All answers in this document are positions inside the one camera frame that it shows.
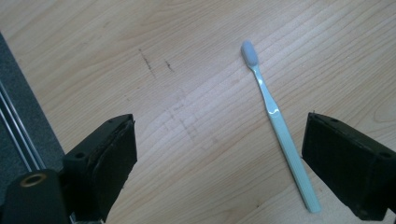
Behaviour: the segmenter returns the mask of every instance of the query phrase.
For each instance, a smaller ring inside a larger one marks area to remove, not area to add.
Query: scratch mark
[[[169,70],[171,70],[171,72],[175,72],[175,70],[172,69],[171,64],[165,60],[166,65],[168,66]]]
[[[109,24],[110,24],[110,21],[107,21],[107,22],[105,23],[105,25],[103,26],[103,28],[106,28]]]
[[[180,103],[180,105],[176,105],[173,110],[178,111],[179,109],[181,109],[183,107],[183,103]]]
[[[193,125],[187,126],[186,123],[181,119],[179,121],[181,122],[181,125],[183,125],[184,131],[186,131],[190,140],[195,140],[195,136],[198,134],[198,131],[195,129],[195,127]]]
[[[139,49],[140,55],[142,56],[143,60],[145,61],[146,65],[148,66],[148,70],[150,73],[155,77],[154,73],[151,70],[151,65],[149,65],[149,60],[146,58],[146,56],[143,54],[142,49]]]

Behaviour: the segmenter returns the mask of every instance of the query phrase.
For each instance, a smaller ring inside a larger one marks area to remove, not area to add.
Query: wood grain surface
[[[1,0],[0,29],[65,152],[134,114],[107,223],[362,222],[306,165],[323,210],[305,209],[245,39],[299,153],[314,110],[396,149],[393,0]]]

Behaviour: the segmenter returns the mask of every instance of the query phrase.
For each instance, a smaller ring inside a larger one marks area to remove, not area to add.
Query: toothbrush
[[[305,206],[310,213],[318,213],[321,208],[317,195],[312,188],[311,182],[297,153],[296,146],[293,143],[288,126],[286,125],[285,120],[283,120],[279,107],[265,86],[264,79],[260,73],[259,59],[256,51],[248,40],[244,41],[242,44],[241,51],[247,67],[254,73],[254,76],[259,83],[268,117],[271,120],[271,124],[275,130],[279,144],[282,147],[297,187],[305,202]]]

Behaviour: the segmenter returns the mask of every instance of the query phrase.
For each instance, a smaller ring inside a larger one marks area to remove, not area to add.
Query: metal rail
[[[7,131],[17,148],[23,163],[29,172],[46,168],[43,160],[35,149],[28,132],[21,121],[14,105],[0,81],[0,117],[6,125]]]

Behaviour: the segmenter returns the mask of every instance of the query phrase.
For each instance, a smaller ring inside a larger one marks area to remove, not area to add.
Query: gray floor
[[[64,152],[2,35],[0,35],[0,80],[46,167],[60,171]],[[18,175],[26,172],[27,169],[7,133],[5,123],[1,120],[0,204],[4,203],[7,185]]]

